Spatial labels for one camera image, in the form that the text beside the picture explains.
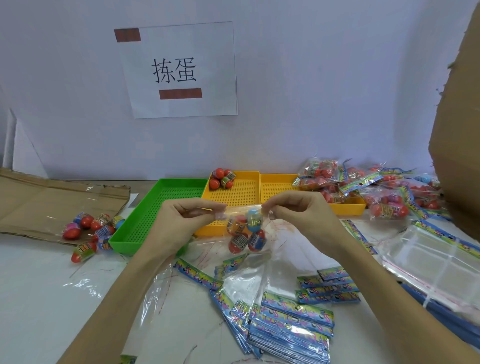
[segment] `table surface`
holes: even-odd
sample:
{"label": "table surface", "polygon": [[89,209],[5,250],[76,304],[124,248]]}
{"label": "table surface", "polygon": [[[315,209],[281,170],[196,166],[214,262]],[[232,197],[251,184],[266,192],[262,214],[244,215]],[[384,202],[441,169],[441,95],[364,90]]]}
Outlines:
{"label": "table surface", "polygon": [[[138,204],[155,183],[98,182],[130,185],[132,193],[139,193],[132,206]],[[395,224],[372,226],[364,218],[352,221],[372,242],[398,229]],[[294,266],[298,271],[292,272],[293,275],[334,266],[335,261],[319,253],[291,226],[276,224],[277,241],[285,243],[283,249],[290,249],[288,256],[296,259]],[[454,226],[452,229],[452,233],[458,233]],[[0,234],[2,363],[55,363],[128,262],[128,257],[110,252],[96,254],[85,263],[74,265],[70,262],[71,254],[70,246]],[[173,275],[159,277],[152,290],[156,292],[156,299],[146,312],[139,310],[123,351],[138,355],[138,364],[256,362],[240,352],[205,288],[173,272]],[[396,362],[365,300],[360,304],[337,304],[332,309],[336,320],[332,363]],[[267,354],[263,360],[282,363]]]}

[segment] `yellow tray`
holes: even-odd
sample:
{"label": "yellow tray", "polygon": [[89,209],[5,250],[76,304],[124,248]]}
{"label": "yellow tray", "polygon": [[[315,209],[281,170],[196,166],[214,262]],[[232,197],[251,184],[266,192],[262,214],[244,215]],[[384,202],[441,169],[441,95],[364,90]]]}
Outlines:
{"label": "yellow tray", "polygon": [[[260,204],[260,172],[255,170],[234,170],[237,175],[233,181],[233,187],[229,190],[218,188],[211,191],[208,183],[205,186],[202,198],[223,202],[228,207],[259,205]],[[197,236],[223,235],[226,229],[226,221],[214,221],[195,232]]]}
{"label": "yellow tray", "polygon": [[[292,182],[296,174],[260,174],[261,203],[283,191],[299,190],[293,187]],[[361,215],[366,203],[361,197],[350,197],[344,204],[329,204],[336,215]]]}

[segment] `cardboard box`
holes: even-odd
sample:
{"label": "cardboard box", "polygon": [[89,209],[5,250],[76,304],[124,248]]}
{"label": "cardboard box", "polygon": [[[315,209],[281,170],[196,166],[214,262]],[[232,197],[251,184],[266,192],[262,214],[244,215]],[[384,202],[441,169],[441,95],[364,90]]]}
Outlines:
{"label": "cardboard box", "polygon": [[480,6],[437,108],[429,152],[453,222],[480,241]]}
{"label": "cardboard box", "polygon": [[62,239],[66,224],[81,212],[114,217],[130,198],[129,186],[49,180],[0,168],[0,232],[72,245],[91,241]]}

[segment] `person's left hand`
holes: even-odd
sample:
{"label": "person's left hand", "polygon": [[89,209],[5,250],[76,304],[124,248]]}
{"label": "person's left hand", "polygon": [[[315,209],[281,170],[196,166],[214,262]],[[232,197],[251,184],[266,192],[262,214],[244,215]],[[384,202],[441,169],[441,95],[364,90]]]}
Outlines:
{"label": "person's left hand", "polygon": [[227,204],[203,198],[166,200],[142,247],[174,254],[195,231],[223,217],[226,207]]}

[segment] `green tray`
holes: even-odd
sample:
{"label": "green tray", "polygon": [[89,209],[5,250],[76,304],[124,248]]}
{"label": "green tray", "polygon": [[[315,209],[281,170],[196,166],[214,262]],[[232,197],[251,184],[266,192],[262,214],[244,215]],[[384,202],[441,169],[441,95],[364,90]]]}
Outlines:
{"label": "green tray", "polygon": [[117,253],[134,254],[147,237],[163,201],[201,197],[206,179],[161,179],[108,241]]}

